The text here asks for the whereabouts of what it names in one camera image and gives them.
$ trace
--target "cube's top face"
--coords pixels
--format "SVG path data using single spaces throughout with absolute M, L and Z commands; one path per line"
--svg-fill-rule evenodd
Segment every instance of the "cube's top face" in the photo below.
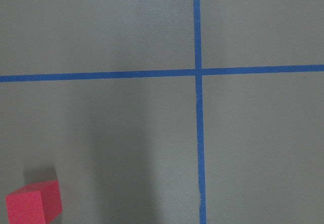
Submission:
M 57 183 L 57 180 L 55 181 L 47 181 L 47 182 L 41 182 L 41 183 L 36 183 L 36 184 L 29 184 L 26 185 L 14 192 L 12 192 L 9 195 L 19 195 L 19 194 L 23 194 L 23 193 L 28 193 L 28 192 L 38 192 L 43 190 L 44 188 Z

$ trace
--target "cube's front face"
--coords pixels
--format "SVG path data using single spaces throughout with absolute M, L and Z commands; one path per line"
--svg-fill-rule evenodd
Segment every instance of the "cube's front face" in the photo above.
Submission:
M 41 192 L 6 197 L 9 224 L 45 224 Z

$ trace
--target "horizontal blue line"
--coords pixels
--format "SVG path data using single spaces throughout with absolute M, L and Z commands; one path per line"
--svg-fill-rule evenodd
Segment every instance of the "horizontal blue line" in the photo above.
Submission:
M 10 76 L 0 76 L 0 82 L 60 81 L 60 80 L 114 79 L 114 78 L 139 78 L 139 77 L 196 76 L 196 75 L 208 76 L 208 75 L 317 72 L 317 71 L 324 71 L 324 65 L 260 66 L 260 67 L 232 67 L 232 68 L 152 70 L 152 71 L 10 75 Z

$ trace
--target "cube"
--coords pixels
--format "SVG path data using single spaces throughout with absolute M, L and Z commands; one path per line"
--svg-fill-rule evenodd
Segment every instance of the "cube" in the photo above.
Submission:
M 58 181 L 26 185 L 6 196 L 9 224 L 49 224 L 62 212 Z

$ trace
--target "gray floor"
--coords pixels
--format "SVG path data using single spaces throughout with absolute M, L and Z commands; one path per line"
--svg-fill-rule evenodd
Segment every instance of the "gray floor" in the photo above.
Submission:
M 0 75 L 194 68 L 193 0 L 0 0 Z M 201 0 L 204 68 L 323 64 L 324 0 Z M 323 73 L 203 78 L 207 219 L 322 224 Z M 5 195 L 53 223 L 199 223 L 194 77 L 0 83 Z

